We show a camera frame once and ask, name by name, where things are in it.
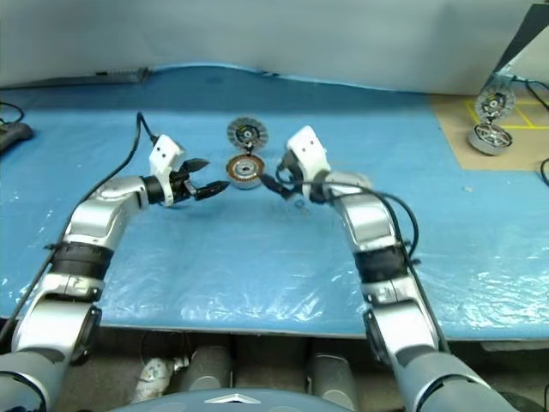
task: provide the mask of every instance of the black device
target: black device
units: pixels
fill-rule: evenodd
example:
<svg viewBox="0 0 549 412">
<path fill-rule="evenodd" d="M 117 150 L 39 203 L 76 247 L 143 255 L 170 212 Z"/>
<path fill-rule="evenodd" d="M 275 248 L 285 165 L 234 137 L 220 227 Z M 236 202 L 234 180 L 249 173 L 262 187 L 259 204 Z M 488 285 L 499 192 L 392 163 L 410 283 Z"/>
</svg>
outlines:
<svg viewBox="0 0 549 412">
<path fill-rule="evenodd" d="M 34 136 L 28 124 L 20 122 L 0 124 L 0 153 L 20 140 L 28 140 Z"/>
</svg>

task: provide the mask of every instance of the metal gear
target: metal gear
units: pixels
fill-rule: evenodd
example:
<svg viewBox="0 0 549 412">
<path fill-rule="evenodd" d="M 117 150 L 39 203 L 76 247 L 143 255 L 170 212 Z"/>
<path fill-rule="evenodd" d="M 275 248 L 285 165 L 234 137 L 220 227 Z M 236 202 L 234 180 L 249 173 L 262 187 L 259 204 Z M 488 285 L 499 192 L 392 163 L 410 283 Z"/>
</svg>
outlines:
<svg viewBox="0 0 549 412">
<path fill-rule="evenodd" d="M 254 118 L 237 118 L 226 128 L 229 141 L 243 150 L 259 149 L 267 144 L 268 134 L 265 126 Z"/>
<path fill-rule="evenodd" d="M 513 137 L 495 124 L 483 123 L 474 126 L 474 129 L 469 133 L 468 141 L 481 153 L 497 156 L 513 144 Z"/>
<path fill-rule="evenodd" d="M 507 116 L 515 106 L 515 94 L 504 84 L 494 83 L 484 88 L 474 104 L 481 122 L 491 123 Z"/>
<path fill-rule="evenodd" d="M 226 164 L 226 174 L 239 189 L 253 189 L 261 184 L 259 176 L 265 170 L 265 162 L 253 154 L 239 154 Z"/>
</svg>

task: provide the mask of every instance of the table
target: table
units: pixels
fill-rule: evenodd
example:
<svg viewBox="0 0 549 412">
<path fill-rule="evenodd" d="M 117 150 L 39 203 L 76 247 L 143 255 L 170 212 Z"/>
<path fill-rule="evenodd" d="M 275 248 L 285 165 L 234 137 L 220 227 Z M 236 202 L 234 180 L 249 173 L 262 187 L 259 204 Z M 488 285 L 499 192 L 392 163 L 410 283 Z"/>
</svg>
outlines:
<svg viewBox="0 0 549 412">
<path fill-rule="evenodd" d="M 127 153 L 136 111 L 223 179 L 226 126 L 264 122 L 260 156 L 311 124 L 336 169 L 405 199 L 421 229 L 419 273 L 450 339 L 549 337 L 549 190 L 535 173 L 461 170 L 427 96 L 296 82 L 220 67 L 144 84 L 3 92 L 37 131 L 2 157 L 0 314 L 15 306 L 76 200 Z M 148 174 L 142 139 L 123 174 Z M 138 215 L 112 260 L 103 325 L 314 336 L 364 335 L 353 257 L 337 215 L 264 188 Z M 405 233 L 410 226 L 402 215 Z"/>
</svg>

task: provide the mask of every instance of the white wall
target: white wall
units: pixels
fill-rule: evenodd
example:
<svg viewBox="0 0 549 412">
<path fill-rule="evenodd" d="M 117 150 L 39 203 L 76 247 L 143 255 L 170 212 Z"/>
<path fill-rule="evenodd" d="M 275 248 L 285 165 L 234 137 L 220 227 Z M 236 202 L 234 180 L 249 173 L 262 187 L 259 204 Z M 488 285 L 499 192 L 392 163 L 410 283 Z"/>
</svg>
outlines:
<svg viewBox="0 0 549 412">
<path fill-rule="evenodd" d="M 530 0 L 3 0 L 0 86 L 219 62 L 475 94 Z"/>
</svg>

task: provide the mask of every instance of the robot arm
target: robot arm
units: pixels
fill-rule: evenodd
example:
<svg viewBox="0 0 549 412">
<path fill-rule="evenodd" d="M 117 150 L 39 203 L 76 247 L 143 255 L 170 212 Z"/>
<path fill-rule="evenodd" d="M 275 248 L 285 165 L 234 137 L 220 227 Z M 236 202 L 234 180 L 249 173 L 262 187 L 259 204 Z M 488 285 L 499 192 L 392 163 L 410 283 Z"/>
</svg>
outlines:
<svg viewBox="0 0 549 412">
<path fill-rule="evenodd" d="M 372 352 L 390 366 L 408 412 L 514 409 L 472 369 L 441 351 L 436 319 L 413 276 L 398 222 L 387 201 L 358 173 L 331 170 L 326 150 L 305 126 L 287 142 L 277 180 L 263 176 L 271 191 L 285 199 L 301 194 L 328 203 L 347 231 L 361 290 Z M 291 178 L 280 177 L 287 170 Z M 292 189 L 285 184 L 293 184 Z"/>
<path fill-rule="evenodd" d="M 67 366 L 87 359 L 101 319 L 95 303 L 133 215 L 149 204 L 170 207 L 227 188 L 228 182 L 196 188 L 190 173 L 208 162 L 183 159 L 183 148 L 166 135 L 158 136 L 149 156 L 151 176 L 108 180 L 78 205 L 55 246 L 49 272 L 15 330 L 12 352 L 0 356 L 0 410 L 51 410 Z"/>
</svg>

